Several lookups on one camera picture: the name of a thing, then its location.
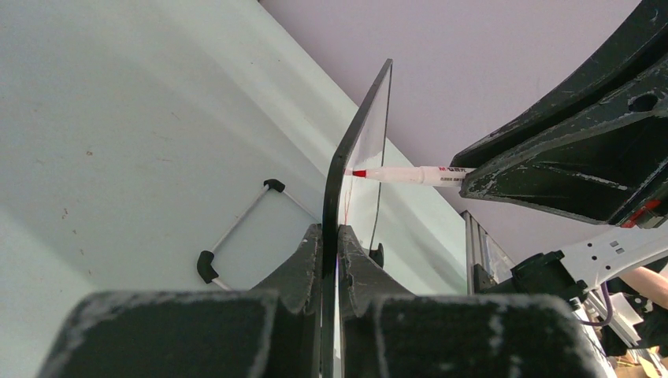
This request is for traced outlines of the red whiteboard marker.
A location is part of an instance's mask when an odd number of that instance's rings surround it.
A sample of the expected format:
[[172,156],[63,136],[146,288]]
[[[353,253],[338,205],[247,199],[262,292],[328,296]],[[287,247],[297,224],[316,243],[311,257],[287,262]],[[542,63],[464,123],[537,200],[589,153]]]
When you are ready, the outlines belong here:
[[381,183],[410,183],[430,187],[461,187],[466,176],[475,169],[452,166],[380,167],[347,169],[345,173]]

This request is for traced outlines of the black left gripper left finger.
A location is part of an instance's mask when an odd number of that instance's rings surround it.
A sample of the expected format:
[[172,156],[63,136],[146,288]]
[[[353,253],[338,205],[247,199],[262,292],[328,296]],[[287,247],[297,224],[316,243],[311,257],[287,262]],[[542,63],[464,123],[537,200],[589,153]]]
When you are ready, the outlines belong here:
[[65,318],[41,377],[316,377],[322,230],[247,291],[103,291]]

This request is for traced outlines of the white whiteboard black frame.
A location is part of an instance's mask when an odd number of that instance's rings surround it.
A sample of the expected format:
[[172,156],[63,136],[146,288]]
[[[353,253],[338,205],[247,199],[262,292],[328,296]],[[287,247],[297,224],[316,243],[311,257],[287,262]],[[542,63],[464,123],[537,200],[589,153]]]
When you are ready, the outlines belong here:
[[383,268],[377,242],[393,61],[386,60],[331,158],[321,222],[296,252],[235,295],[228,344],[239,377],[378,377],[382,302],[402,286]]

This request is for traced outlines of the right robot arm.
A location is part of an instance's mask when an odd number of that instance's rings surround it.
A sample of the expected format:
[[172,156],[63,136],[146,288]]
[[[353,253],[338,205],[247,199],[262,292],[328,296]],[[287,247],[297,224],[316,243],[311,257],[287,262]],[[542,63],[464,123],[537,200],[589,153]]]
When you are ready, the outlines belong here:
[[[565,300],[667,249],[667,4],[642,1],[580,67],[524,113],[458,152],[463,198],[624,233],[536,253],[496,293]],[[640,228],[637,240],[626,232]]]

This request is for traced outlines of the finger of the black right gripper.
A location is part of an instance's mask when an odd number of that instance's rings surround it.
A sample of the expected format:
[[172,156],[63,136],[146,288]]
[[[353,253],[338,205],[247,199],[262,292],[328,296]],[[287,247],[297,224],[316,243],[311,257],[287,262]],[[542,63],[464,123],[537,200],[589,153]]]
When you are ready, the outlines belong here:
[[463,198],[589,224],[667,215],[667,64],[503,151],[464,180]]
[[512,121],[458,152],[451,164],[478,168],[594,106],[667,55],[667,2],[642,1],[557,87]]

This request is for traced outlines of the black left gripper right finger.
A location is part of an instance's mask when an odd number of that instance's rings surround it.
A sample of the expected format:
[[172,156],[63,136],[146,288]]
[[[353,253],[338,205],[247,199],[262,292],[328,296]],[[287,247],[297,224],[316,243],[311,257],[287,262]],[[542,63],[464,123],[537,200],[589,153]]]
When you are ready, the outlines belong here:
[[345,377],[603,377],[588,337],[549,295],[419,296],[337,236]]

